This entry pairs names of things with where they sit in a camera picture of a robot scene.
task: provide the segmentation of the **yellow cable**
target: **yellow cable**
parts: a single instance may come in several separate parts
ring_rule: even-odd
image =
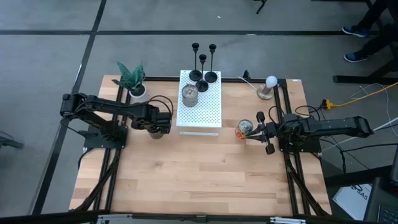
[[[330,103],[330,109],[332,108],[332,107],[340,107],[340,106],[346,106],[346,105],[348,105],[348,104],[350,104],[350,103],[354,103],[354,102],[357,102],[358,100],[362,100],[363,98],[366,98],[366,97],[368,97],[368,96],[371,96],[371,95],[375,95],[376,93],[380,93],[380,92],[382,92],[382,91],[384,91],[384,90],[386,90],[386,89],[388,89],[388,88],[391,88],[391,87],[393,87],[393,86],[395,86],[395,85],[398,85],[398,82],[396,82],[396,83],[394,83],[394,84],[392,84],[392,85],[389,85],[389,86],[387,86],[387,87],[385,87],[385,88],[383,88],[383,89],[381,89],[381,90],[379,90],[379,91],[375,91],[375,92],[373,92],[373,93],[370,93],[370,94],[368,94],[368,95],[366,95],[366,96],[362,96],[362,97],[360,97],[360,98],[358,98],[358,99],[355,99],[355,100],[351,100],[351,101],[349,101],[349,102],[347,102],[347,103],[343,103],[343,104],[340,104],[340,105],[334,105],[333,103]]]

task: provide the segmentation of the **person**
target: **person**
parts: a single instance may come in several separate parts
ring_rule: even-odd
[[[380,17],[383,11],[387,9],[387,1],[396,0],[376,0],[358,25],[343,27],[343,32],[357,37],[366,37],[369,35],[372,25]],[[362,62],[367,60],[368,56],[375,54],[393,41],[398,41],[397,25],[385,25],[380,30],[377,37],[368,41],[361,50],[344,55],[344,59],[351,63]]]

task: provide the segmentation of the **soda can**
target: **soda can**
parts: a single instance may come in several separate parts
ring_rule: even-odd
[[[236,137],[239,139],[246,138],[246,135],[249,134],[253,130],[253,123],[249,120],[241,120],[238,124],[238,127],[235,129]]]

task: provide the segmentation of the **light bulb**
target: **light bulb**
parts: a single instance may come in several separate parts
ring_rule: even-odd
[[[268,76],[266,83],[267,83],[267,88],[270,89],[276,86],[276,84],[278,84],[278,79],[275,76]]]

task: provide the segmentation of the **jeans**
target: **jeans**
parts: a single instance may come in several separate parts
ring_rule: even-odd
[[[387,1],[396,0],[376,0],[356,27],[359,29],[370,29],[383,11],[387,9]],[[362,57],[372,55],[393,41],[398,41],[398,29],[396,26],[388,24],[380,30],[377,37],[368,41],[357,54]]]

